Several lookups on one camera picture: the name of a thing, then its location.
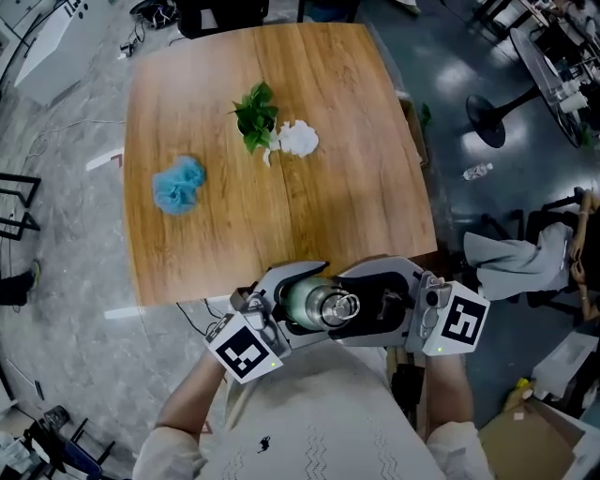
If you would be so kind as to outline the person's cream shirt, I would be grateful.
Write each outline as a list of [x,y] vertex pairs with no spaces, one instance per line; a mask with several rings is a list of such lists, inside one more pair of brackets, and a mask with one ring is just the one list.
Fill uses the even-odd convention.
[[232,383],[225,419],[209,456],[200,440],[155,426],[132,480],[493,480],[473,421],[417,434],[379,348],[298,351],[271,374]]

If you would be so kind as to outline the blue mesh bath sponge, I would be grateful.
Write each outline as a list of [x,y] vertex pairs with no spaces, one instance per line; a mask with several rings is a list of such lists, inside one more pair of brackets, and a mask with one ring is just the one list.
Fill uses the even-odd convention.
[[155,205],[165,214],[183,215],[194,208],[196,190],[205,180],[205,169],[194,157],[180,156],[169,169],[153,175]]

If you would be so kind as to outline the stainless steel bottle cap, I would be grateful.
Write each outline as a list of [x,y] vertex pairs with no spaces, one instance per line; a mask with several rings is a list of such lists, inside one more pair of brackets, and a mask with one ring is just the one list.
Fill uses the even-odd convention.
[[340,328],[360,311],[360,300],[353,293],[334,292],[322,304],[323,321],[332,328]]

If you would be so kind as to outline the crumpled white tissue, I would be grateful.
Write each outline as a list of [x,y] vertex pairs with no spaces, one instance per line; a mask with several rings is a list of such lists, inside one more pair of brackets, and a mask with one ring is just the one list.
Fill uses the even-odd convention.
[[266,166],[270,166],[269,157],[275,151],[304,158],[310,155],[318,144],[319,136],[316,130],[304,120],[296,120],[292,126],[286,121],[280,129],[274,127],[269,133],[268,144],[264,149],[262,161]]

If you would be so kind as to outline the green potted plant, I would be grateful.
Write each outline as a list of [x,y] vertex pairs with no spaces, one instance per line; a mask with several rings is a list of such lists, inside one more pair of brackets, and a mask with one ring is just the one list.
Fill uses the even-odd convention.
[[250,154],[257,147],[269,147],[278,116],[278,107],[271,104],[273,97],[271,87],[266,82],[258,82],[240,102],[232,103],[237,128]]

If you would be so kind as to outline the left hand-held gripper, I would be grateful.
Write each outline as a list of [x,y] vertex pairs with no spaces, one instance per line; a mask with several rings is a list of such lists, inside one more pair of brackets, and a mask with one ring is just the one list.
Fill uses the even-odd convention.
[[258,284],[205,301],[218,316],[207,330],[205,346],[236,381],[257,380],[281,368],[292,351],[331,339],[326,331],[288,320],[279,303],[282,288],[328,266],[327,261],[284,263],[270,268]]

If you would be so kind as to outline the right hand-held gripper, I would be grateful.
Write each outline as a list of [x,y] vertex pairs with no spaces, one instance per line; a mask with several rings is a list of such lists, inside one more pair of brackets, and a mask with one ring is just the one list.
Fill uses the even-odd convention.
[[414,309],[391,306],[360,311],[344,327],[327,335],[349,347],[397,347],[426,356],[472,353],[485,324],[490,302],[457,281],[436,277],[401,256],[365,259],[336,275],[336,282],[361,300],[379,301],[397,294]]

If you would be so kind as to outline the black metal frame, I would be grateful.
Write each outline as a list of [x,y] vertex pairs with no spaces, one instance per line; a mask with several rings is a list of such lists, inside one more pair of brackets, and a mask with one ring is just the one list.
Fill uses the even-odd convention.
[[38,188],[41,184],[41,179],[33,176],[0,172],[0,181],[24,183],[31,185],[27,196],[24,196],[23,192],[20,190],[0,188],[0,194],[10,195],[18,198],[22,207],[24,208],[24,213],[19,221],[10,218],[0,217],[0,226],[8,226],[10,228],[16,229],[16,232],[10,232],[0,229],[0,238],[20,241],[23,237],[23,232],[25,230],[40,232],[41,229],[38,223],[29,213],[29,207],[31,206],[37,194]]

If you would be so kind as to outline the white cabinet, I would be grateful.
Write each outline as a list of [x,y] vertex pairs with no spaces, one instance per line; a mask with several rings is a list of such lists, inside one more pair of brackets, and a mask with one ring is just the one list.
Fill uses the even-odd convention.
[[46,106],[83,78],[108,29],[108,0],[66,0],[37,35],[15,81],[21,94]]

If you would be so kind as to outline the black office chair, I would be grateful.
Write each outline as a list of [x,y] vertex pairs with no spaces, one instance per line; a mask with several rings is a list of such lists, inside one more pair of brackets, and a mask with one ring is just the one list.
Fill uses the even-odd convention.
[[[172,0],[178,11],[178,29],[185,38],[261,26],[269,0]],[[202,11],[210,10],[216,27],[204,28]]]

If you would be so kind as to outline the large cardboard box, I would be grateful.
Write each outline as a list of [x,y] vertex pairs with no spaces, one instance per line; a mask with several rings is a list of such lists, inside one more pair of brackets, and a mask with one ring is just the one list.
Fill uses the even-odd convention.
[[479,438],[496,480],[563,480],[584,431],[533,399],[499,413]]

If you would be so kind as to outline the white foam box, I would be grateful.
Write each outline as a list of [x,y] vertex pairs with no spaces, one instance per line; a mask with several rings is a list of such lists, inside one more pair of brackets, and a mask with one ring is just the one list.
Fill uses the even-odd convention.
[[533,395],[540,400],[547,395],[562,398],[569,382],[589,355],[596,352],[598,341],[598,337],[571,332],[533,368]]

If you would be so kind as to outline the person's left forearm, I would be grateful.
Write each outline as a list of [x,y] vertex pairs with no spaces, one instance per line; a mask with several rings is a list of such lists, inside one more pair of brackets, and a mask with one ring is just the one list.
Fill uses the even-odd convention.
[[224,366],[210,351],[205,351],[168,397],[159,413],[156,427],[177,429],[198,441],[224,375]]

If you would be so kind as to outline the dark round pedestal table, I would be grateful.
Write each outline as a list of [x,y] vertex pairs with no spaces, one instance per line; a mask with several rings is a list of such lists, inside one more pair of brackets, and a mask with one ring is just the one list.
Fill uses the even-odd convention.
[[582,109],[565,114],[559,104],[576,91],[581,92],[581,83],[577,80],[563,81],[551,62],[525,34],[511,29],[509,37],[521,63],[529,72],[532,87],[523,95],[499,107],[493,106],[484,97],[468,96],[466,112],[474,131],[488,146],[500,148],[506,140],[504,117],[524,103],[541,98],[567,140],[579,148],[584,140],[584,125],[578,116]]

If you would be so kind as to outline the black folding chair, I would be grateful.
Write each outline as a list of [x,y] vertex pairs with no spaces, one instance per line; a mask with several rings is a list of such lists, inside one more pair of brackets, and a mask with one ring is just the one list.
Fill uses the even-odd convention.
[[56,406],[24,431],[24,446],[40,460],[40,466],[35,468],[35,472],[43,473],[48,480],[53,480],[56,472],[67,474],[70,468],[82,473],[83,480],[116,480],[103,469],[115,442],[111,442],[99,457],[93,457],[80,445],[88,419],[84,418],[67,437],[61,430],[69,422],[67,410],[63,406]]

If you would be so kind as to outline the small open cardboard box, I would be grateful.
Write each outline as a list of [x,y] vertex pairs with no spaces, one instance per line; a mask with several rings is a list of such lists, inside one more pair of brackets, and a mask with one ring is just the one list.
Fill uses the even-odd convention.
[[426,167],[429,164],[428,149],[423,130],[421,129],[421,122],[418,116],[417,109],[408,93],[396,90],[396,96],[401,106],[401,109],[404,112],[405,118],[409,126],[409,131],[412,136],[412,140],[418,152],[420,166]]

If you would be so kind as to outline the person's right forearm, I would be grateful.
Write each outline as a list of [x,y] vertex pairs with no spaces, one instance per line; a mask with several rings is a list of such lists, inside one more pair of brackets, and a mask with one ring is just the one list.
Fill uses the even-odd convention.
[[427,435],[448,423],[471,422],[473,392],[462,355],[428,356]]

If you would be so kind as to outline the green bottle body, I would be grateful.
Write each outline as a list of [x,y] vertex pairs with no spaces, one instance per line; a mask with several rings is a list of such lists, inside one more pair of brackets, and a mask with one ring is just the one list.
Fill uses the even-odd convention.
[[325,277],[306,277],[282,288],[280,304],[291,322],[311,331],[326,330],[321,315],[324,299],[339,290],[338,285]]

